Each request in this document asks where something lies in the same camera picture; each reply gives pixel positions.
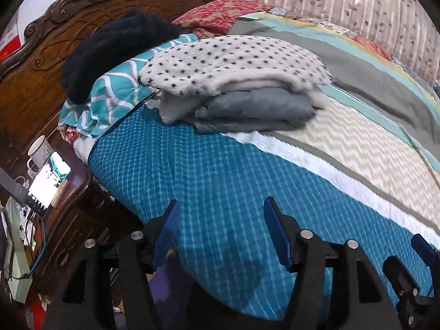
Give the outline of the black fuzzy garment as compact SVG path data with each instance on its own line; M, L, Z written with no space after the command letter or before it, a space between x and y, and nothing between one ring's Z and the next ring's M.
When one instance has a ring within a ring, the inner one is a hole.
M64 62L61 85L76 105L86 102L105 72L157 45L180 36L180 28L156 14L134 8L107 22L80 43Z

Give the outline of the white ceramic mug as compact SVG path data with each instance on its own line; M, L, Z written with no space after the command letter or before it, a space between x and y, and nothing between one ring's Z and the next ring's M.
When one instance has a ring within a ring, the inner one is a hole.
M28 160L26 163L27 173L30 178L35 178L53 151L52 146L44 135L39 136L32 143L27 152Z

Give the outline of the striped patchwork bed quilt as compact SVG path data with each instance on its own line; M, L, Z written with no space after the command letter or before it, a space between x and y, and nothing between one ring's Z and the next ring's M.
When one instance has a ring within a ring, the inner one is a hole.
M328 241L356 239L377 268L398 256L430 293L410 239L439 244L439 100L394 63L319 26L250 13L230 35L318 55L334 81L318 88L315 117L294 131L199 135L164 123L152 93L95 137L92 174L142 221L177 200L184 269L246 314L279 319L294 281L263 220L269 196Z

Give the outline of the teal white patterned pillow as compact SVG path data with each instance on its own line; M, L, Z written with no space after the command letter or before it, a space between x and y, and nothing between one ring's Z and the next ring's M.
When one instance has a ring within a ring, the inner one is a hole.
M149 97L153 89L138 83L138 71L159 52L182 44L195 42L195 34L182 34L112 68L92 85L84 104L65 101L58 126L74 127L87 137L98 137L115 122L128 114L138 103Z

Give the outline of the pale green box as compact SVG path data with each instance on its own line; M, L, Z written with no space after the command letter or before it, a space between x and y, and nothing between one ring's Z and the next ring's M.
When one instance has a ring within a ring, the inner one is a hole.
M32 278L22 279L30 268L24 251L24 244L20 238L20 211L21 206L13 198L9 198L5 211L10 224L11 238L13 242L13 260L11 278L7 281L12 298L18 303L26 303L28 292L31 288Z

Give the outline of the grey folded puffer jacket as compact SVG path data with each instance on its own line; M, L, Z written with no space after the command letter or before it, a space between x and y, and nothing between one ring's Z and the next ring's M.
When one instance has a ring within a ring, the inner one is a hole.
M321 106L282 88L232 91L212 97L187 117L198 134L301 129Z

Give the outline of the red floral pillow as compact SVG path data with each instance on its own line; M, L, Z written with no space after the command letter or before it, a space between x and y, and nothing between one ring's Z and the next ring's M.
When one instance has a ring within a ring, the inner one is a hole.
M245 0L215 0L187 11L172 23L182 34L195 34L199 40L225 36L234 22L249 13L267 12L273 6Z

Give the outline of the wooden bedside table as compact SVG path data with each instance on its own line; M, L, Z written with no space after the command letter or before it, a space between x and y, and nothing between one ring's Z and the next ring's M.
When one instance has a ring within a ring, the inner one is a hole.
M87 239L94 238L100 244L117 241L142 225L133 212L110 199L71 145L59 136L51 145L71 166L71 174L60 204L45 216L47 246L32 275L31 289L47 298L54 295Z

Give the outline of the smartphone with lit screen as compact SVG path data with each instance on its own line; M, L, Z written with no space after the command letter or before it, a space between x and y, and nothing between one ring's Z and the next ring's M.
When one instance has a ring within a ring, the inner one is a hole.
M45 217L71 170L57 151L53 151L40 168L28 189L27 202L29 208L39 217Z

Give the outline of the white fleece patterned sweater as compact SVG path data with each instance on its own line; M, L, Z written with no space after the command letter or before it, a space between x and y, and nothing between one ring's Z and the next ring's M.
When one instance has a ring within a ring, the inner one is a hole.
M159 114L172 124L227 92L268 87L308 92L330 84L333 76L319 56L298 45L227 35L157 53L139 70L138 81L161 92Z

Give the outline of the floral beige curtain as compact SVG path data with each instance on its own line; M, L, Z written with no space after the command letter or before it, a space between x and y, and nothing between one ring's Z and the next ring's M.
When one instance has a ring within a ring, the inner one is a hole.
M439 32L418 0L248 0L332 22L377 43L427 83L439 79Z

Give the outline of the carved wooden headboard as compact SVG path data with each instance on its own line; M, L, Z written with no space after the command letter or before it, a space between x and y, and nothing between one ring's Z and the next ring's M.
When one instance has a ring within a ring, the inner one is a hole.
M1 62L1 168L27 173L27 151L57 127L66 100L61 86L66 58L106 22L138 7L173 21L212 0L56 0L25 31L25 44Z

